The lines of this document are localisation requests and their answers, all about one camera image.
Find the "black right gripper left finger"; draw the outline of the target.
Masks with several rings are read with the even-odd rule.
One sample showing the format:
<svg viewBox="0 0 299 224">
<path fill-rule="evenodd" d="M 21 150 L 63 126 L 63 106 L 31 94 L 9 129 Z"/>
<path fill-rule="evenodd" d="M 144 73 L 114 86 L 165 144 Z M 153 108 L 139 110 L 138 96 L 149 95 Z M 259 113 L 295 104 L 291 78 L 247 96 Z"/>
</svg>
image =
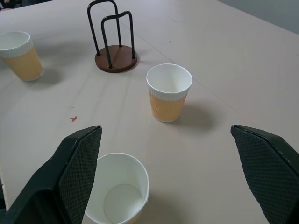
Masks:
<svg viewBox="0 0 299 224">
<path fill-rule="evenodd" d="M 65 137 L 29 179 L 0 224 L 81 224 L 102 136 L 91 126 Z"/>
</svg>

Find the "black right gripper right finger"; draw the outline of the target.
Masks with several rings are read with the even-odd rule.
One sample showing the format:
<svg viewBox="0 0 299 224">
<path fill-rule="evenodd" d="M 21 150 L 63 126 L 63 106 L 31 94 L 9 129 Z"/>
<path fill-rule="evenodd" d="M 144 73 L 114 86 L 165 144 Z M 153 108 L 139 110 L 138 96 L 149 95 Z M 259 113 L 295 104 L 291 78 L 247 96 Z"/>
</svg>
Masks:
<svg viewBox="0 0 299 224">
<path fill-rule="evenodd" d="M 249 189 L 269 224 L 299 224 L 299 154 L 280 136 L 232 125 Z"/>
</svg>

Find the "yellow ribbed paper cup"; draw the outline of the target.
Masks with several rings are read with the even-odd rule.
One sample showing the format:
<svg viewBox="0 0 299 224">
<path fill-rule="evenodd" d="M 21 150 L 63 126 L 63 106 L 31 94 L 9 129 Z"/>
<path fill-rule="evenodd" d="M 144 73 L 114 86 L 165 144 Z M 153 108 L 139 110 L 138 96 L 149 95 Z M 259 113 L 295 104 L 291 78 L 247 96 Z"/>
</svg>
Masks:
<svg viewBox="0 0 299 224">
<path fill-rule="evenodd" d="M 24 82 L 43 75 L 43 66 L 30 34 L 11 31 L 0 34 L 0 59 Z"/>
<path fill-rule="evenodd" d="M 175 121 L 193 82 L 190 72 L 177 64 L 159 64 L 148 71 L 146 81 L 155 119 L 164 123 Z"/>
<path fill-rule="evenodd" d="M 143 164 L 124 153 L 97 159 L 93 188 L 85 214 L 96 224 L 135 224 L 150 192 Z"/>
</svg>

